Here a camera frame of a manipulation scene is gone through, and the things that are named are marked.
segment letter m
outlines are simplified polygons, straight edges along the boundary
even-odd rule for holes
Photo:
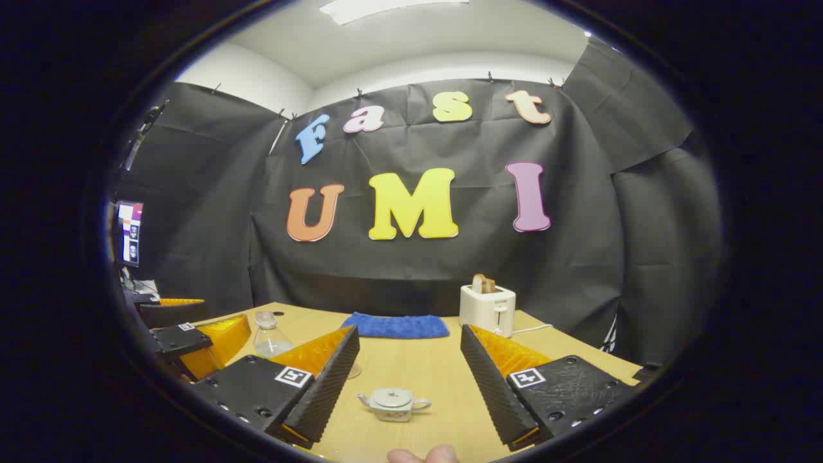
[[[409,194],[397,174],[375,175],[369,180],[374,188],[374,228],[372,240],[392,240],[398,231],[392,227],[394,216],[402,234],[408,238],[414,232],[420,214],[423,224],[418,232],[424,238],[451,238],[458,234],[452,222],[449,185],[454,178],[451,169],[437,168],[423,172],[414,194]]]

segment blue towel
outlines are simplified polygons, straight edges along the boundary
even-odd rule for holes
[[[355,312],[341,328],[349,325],[357,325],[357,332],[365,338],[424,339],[449,335],[446,324],[432,315],[381,317]]]

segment teapot spout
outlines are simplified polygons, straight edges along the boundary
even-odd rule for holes
[[[360,399],[360,402],[362,402],[363,405],[371,408],[371,404],[369,404],[369,399],[366,399],[365,395],[357,394],[357,398]]]

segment teapot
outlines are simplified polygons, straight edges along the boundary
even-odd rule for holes
[[[372,392],[370,399],[366,399],[362,394],[358,394],[357,398],[383,421],[408,421],[412,418],[412,412],[431,407],[431,400],[414,400],[414,394],[411,391],[395,387],[377,389]]]

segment foam letter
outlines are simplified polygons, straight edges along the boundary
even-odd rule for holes
[[[514,219],[514,230],[546,230],[551,225],[551,220],[543,213],[543,198],[537,181],[543,167],[534,162],[512,162],[506,166],[506,170],[514,175],[514,187],[517,189],[518,216]]]
[[[383,106],[366,106],[351,113],[351,117],[346,125],[343,125],[343,132],[358,133],[361,130],[365,132],[374,132],[383,127],[383,113],[386,110]]]
[[[514,101],[514,107],[520,113],[520,117],[532,124],[548,124],[551,116],[537,110],[535,105],[543,102],[540,96],[531,96],[525,90],[518,90],[506,95],[507,101]]]
[[[418,232],[424,238],[457,236],[458,226],[452,222],[449,184],[454,178],[451,169],[437,168],[423,172],[414,194],[409,194],[397,174],[379,174],[369,180],[374,188],[374,228],[372,240],[392,240],[398,231],[392,227],[394,215],[402,234],[408,238],[414,232],[417,219],[423,213],[423,225]]]
[[[432,100],[435,108],[431,112],[440,122],[466,120],[472,117],[472,107],[466,101],[468,96],[462,91],[442,91]]]
[[[306,127],[297,134],[295,140],[300,142],[300,148],[303,149],[303,158],[300,159],[300,164],[311,161],[311,158],[323,149],[323,144],[317,143],[317,140],[322,140],[326,137],[326,128],[321,124],[326,124],[327,122],[328,115],[320,115],[314,122],[309,124],[309,127]]]
[[[334,212],[337,210],[337,196],[343,191],[343,185],[326,185],[320,189],[323,195],[323,209],[320,212],[320,220],[317,225],[308,227],[306,225],[306,208],[309,206],[309,198],[314,196],[313,188],[301,188],[291,192],[291,206],[289,216],[286,219],[286,231],[295,241],[317,241],[322,239],[332,229],[334,223]]]

